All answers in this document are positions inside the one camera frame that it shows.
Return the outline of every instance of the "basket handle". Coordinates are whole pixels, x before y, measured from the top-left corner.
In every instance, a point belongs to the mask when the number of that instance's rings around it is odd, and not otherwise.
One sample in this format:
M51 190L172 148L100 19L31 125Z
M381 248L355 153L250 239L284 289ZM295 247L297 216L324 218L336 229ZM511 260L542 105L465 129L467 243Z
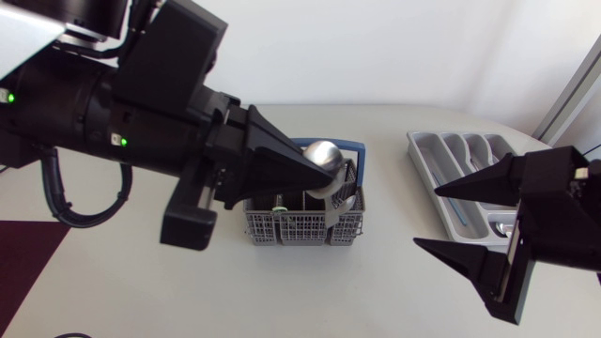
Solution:
M361 142L339 140L339 139L327 139L327 138L292 138L297 146L309 146L313 142L317 141L330 141L339 149L351 150L357 152L357 187L361 187L363 184L363 168L365 167L365 144Z

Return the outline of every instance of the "spoon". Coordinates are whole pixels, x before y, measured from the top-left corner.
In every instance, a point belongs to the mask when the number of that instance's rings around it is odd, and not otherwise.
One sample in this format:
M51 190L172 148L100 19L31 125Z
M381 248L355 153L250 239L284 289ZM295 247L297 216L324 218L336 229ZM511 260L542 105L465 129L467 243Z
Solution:
M325 199L340 190L343 183L345 183L344 159L340 149L335 144L330 141L311 143L304 149L302 156L329 174L334 175L334 180L329 185L307 191L310 196L316 199Z
M340 221L340 215L348 212L354 205L357 200L357 195L352 195L344 200L338 207L334 208L333 201L331 198L326 200L326 228L334 226L338 221Z

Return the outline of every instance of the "white table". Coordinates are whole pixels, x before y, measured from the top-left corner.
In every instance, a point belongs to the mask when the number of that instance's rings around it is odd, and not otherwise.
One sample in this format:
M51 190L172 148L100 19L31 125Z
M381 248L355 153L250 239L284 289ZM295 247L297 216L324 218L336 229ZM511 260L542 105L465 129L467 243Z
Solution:
M496 123L410 106L263 106L289 137L364 142L364 235L350 247L255 247L241 204L219 212L204 252L159 244L176 179L134 170L108 223L71 230L6 337L598 337L592 272L537 264L520 326L492 318L470 282L412 242L446 238L407 153L407 131L490 131L518 151L545 146ZM99 211L118 166L62 150L68 199ZM94 191L83 185L91 185ZM0 176L0 219L51 220L39 165Z

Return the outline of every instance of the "dark red mat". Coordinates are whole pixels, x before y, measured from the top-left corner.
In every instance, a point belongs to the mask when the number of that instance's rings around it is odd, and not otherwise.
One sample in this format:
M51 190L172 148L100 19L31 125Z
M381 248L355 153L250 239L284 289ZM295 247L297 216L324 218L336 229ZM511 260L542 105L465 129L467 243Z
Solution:
M68 231L56 222L0 221L0 336Z

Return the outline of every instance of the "metal bar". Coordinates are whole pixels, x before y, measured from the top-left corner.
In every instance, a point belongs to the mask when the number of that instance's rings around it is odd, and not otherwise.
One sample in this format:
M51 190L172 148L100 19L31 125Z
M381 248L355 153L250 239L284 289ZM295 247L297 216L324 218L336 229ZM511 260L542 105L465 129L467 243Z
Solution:
M601 36L532 137L554 146L601 85Z

